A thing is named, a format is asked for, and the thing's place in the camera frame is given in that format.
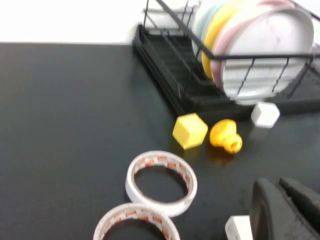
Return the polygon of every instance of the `double-sided tape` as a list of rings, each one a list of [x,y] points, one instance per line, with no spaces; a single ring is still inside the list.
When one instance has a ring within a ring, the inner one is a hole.
[[[95,228],[93,240],[103,240],[107,231],[126,219],[140,219],[154,224],[166,240],[180,240],[178,230],[169,217],[144,204],[125,203],[107,212]]]
[[[135,183],[135,174],[143,168],[163,166],[176,171],[185,181],[187,195],[175,202],[163,203],[145,196]],[[138,155],[130,164],[125,181],[125,190],[133,203],[145,204],[159,212],[175,217],[184,213],[194,200],[198,188],[196,174],[181,157],[166,151],[147,151]]]

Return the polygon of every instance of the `white cube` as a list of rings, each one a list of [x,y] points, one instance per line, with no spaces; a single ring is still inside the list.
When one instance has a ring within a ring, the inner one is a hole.
[[[250,217],[231,216],[224,226],[228,240],[253,240]]]
[[[272,128],[280,116],[280,111],[274,103],[258,102],[252,113],[251,120],[260,128]]]

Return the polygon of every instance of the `white wall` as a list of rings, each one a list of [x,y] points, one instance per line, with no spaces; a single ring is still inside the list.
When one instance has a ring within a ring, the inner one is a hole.
[[[0,0],[0,42],[128,44],[143,19],[146,1]],[[174,9],[186,1],[165,0]],[[298,1],[320,15],[317,1]]]

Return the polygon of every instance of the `plate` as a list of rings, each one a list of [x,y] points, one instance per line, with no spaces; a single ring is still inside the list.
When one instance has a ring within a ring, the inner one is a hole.
[[[214,55],[224,55],[233,37],[241,29],[243,29],[260,15],[274,10],[275,8],[284,6],[294,7],[291,2],[286,0],[264,0],[242,8],[223,26],[218,36],[216,37],[216,40],[212,47],[212,53]],[[216,86],[220,89],[222,88],[221,66],[221,61],[211,60],[210,62],[212,78],[214,79]]]
[[[225,54],[305,54],[311,51],[313,39],[311,16],[301,9],[283,6],[262,14],[244,27],[233,37]],[[237,104],[254,105],[283,91],[305,62],[291,58],[283,71],[286,58],[256,59],[247,75],[251,59],[227,60],[221,67],[223,90]]]
[[[207,15],[207,18],[203,24],[203,28],[202,28],[202,33],[201,33],[201,41],[204,41],[205,40],[205,36],[206,36],[206,32],[207,32],[207,29],[208,29],[208,26],[212,20],[212,18],[214,17],[214,15],[217,13],[217,11],[224,5],[226,4],[227,2],[225,3],[220,3],[220,4],[216,4],[214,5],[210,12],[208,13]]]
[[[212,49],[220,29],[231,18],[232,15],[240,10],[242,2],[243,0],[230,1],[223,5],[213,16],[203,40],[204,45],[208,49]],[[204,52],[201,53],[201,61],[205,75],[211,79],[212,74],[210,69],[210,59]]]
[[[199,38],[199,39],[201,38],[202,29],[204,27],[204,24],[206,22],[208,14],[210,13],[211,8],[214,7],[216,2],[218,2],[218,1],[219,0],[202,0],[201,1],[200,7],[195,12],[193,24],[191,27],[193,34],[197,38]],[[198,52],[198,45],[195,44],[194,41],[192,41],[191,44],[192,44],[193,53],[196,56],[197,52]],[[197,59],[199,62],[201,62],[201,54],[200,53],[199,53]]]

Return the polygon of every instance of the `yellow duck toy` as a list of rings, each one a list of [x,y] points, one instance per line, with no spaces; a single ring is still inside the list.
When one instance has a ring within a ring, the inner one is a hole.
[[[236,154],[242,148],[242,138],[237,134],[234,120],[218,121],[210,131],[210,143],[214,147],[223,147],[228,153]]]

